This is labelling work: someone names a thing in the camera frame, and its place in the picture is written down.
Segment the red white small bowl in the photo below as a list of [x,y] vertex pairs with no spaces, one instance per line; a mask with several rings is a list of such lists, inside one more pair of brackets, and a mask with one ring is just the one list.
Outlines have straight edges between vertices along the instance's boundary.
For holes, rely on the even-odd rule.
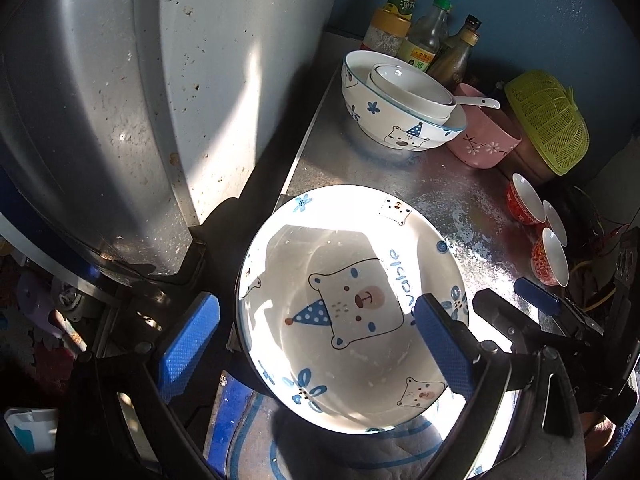
[[506,208],[524,226],[536,226],[546,220],[538,193],[521,174],[514,172],[506,189]]
[[559,213],[548,200],[544,200],[542,206],[544,206],[544,216],[546,217],[544,225],[558,237],[560,244],[566,247],[567,232]]
[[559,237],[543,228],[530,254],[530,266],[536,279],[550,287],[566,287],[570,269]]

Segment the lovable bear deep plate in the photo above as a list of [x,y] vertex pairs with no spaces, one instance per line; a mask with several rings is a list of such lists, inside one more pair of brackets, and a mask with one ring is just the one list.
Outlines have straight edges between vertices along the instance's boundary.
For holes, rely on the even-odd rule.
[[283,204],[250,243],[239,337],[270,394],[306,422],[388,431],[447,387],[416,328],[425,294],[468,320],[460,270],[431,222],[375,188],[316,188]]

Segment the copper metal pot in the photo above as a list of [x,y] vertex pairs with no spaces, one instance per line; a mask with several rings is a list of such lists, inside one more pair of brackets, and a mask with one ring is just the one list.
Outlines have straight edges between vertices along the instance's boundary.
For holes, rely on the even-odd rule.
[[520,174],[533,186],[556,177],[527,136],[523,136],[521,142],[498,163],[498,169],[506,177]]

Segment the pink floral bowl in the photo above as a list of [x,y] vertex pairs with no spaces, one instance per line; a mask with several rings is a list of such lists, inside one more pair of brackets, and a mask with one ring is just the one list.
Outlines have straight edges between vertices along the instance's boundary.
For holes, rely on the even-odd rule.
[[500,108],[463,104],[462,110],[468,125],[445,146],[466,166],[495,167],[521,143],[520,129]]

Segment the green plastic food cover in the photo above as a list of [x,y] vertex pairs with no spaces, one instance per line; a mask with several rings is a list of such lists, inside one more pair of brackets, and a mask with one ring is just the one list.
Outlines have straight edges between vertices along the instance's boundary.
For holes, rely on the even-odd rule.
[[530,70],[504,87],[511,110],[529,141],[557,176],[564,176],[588,151],[590,137],[574,90],[543,70]]

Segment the white ceramic spoon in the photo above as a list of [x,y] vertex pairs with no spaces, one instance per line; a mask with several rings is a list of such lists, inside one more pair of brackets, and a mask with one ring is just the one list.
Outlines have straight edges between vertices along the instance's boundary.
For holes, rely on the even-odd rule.
[[454,96],[454,100],[461,106],[486,107],[492,110],[498,110],[500,108],[499,101],[486,98],[486,96]]

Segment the bear pattern white bowl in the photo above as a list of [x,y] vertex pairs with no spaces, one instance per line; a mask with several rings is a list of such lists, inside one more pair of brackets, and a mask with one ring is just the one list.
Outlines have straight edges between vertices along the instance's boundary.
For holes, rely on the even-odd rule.
[[341,84],[345,107],[370,139],[393,150],[420,152],[439,148],[466,129],[468,120],[460,105],[443,125],[436,125],[396,104],[370,81],[370,71],[382,63],[411,68],[397,58],[370,50],[348,52],[343,58]]

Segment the small white inner bowl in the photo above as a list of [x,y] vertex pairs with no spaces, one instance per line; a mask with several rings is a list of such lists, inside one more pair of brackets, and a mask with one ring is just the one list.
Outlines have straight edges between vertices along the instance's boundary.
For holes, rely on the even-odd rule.
[[369,79],[394,102],[434,124],[443,125],[457,106],[445,87],[411,65],[378,64]]

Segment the dark sauce bottle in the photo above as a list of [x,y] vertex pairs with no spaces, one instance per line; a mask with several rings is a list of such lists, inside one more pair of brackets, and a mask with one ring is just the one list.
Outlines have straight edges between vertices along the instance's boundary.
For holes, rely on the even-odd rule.
[[460,30],[445,39],[435,61],[427,69],[427,73],[449,91],[454,91],[463,80],[472,50],[480,39],[481,24],[479,18],[469,14]]

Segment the clear vinegar bottle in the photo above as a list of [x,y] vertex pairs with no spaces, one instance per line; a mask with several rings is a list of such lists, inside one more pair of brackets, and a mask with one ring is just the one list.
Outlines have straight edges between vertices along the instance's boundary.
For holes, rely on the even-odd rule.
[[450,9],[450,0],[433,0],[431,10],[409,28],[397,57],[421,72],[426,72],[434,61],[440,45],[448,37]]

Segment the yellow lid spice jar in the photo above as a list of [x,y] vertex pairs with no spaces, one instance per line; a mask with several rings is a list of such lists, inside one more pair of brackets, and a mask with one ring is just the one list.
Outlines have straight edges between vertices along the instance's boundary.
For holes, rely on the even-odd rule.
[[411,22],[384,9],[376,9],[360,48],[395,56],[408,34]]

